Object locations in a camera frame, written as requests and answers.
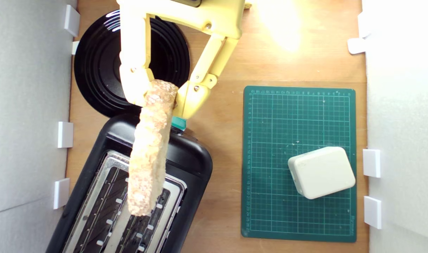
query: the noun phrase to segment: white plastic block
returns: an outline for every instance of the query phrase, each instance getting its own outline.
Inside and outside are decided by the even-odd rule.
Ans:
[[[349,47],[349,52],[351,54],[357,54],[357,53],[365,52],[365,39],[363,39],[363,38],[348,39],[347,45]]]
[[[58,122],[58,148],[73,147],[73,123]]]
[[[341,147],[325,147],[291,157],[288,167],[297,191],[310,200],[356,183],[347,153]]]
[[[372,17],[363,11],[357,16],[357,27],[360,38],[365,38],[372,33]]]
[[[73,37],[78,36],[79,13],[71,5],[66,5],[66,19],[64,20],[64,29],[73,35]]]
[[[69,178],[55,181],[53,209],[58,209],[67,203],[69,200],[70,185],[71,180]]]
[[[381,200],[364,196],[364,222],[381,229]]]
[[[79,40],[72,42],[72,55],[76,54],[76,49],[78,48]]]
[[[378,149],[363,149],[362,161],[364,175],[372,177],[381,177],[380,151]]]

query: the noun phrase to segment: white wall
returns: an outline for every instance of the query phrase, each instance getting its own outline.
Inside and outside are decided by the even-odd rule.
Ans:
[[[76,0],[0,0],[0,252],[43,252],[62,210],[55,180],[67,150],[72,36],[65,6]]]
[[[428,0],[363,0],[367,43],[368,146],[381,150],[382,229],[371,253],[428,253]]]

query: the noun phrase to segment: wooden table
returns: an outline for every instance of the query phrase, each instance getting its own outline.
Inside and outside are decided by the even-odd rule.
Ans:
[[[79,35],[98,17],[117,8],[115,0],[79,0]],[[246,85],[355,89],[357,150],[366,147],[365,57],[352,56],[347,50],[347,39],[358,35],[361,10],[358,0],[256,0],[244,12],[243,36],[232,58],[209,100],[187,122],[212,155],[214,168],[182,252],[368,253],[369,229],[363,219],[367,180],[359,151],[356,243],[250,239],[240,234],[242,96]],[[182,30],[194,66],[209,37],[186,27]],[[70,121],[74,123],[74,147],[68,152],[66,176],[73,188],[107,121],[82,98],[73,76]]]

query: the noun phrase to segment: green cutting mat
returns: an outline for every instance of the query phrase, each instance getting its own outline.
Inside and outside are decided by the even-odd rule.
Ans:
[[[355,92],[247,86],[241,232],[244,237],[355,242],[356,185],[309,200],[287,161],[325,146],[347,151],[356,176]]]

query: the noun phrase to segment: yellow robotic arm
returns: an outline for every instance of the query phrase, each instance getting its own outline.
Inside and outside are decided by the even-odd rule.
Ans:
[[[117,0],[121,13],[122,88],[128,102],[144,106],[153,73],[150,18],[182,24],[211,35],[189,80],[178,90],[173,116],[189,119],[208,99],[238,40],[245,0]]]

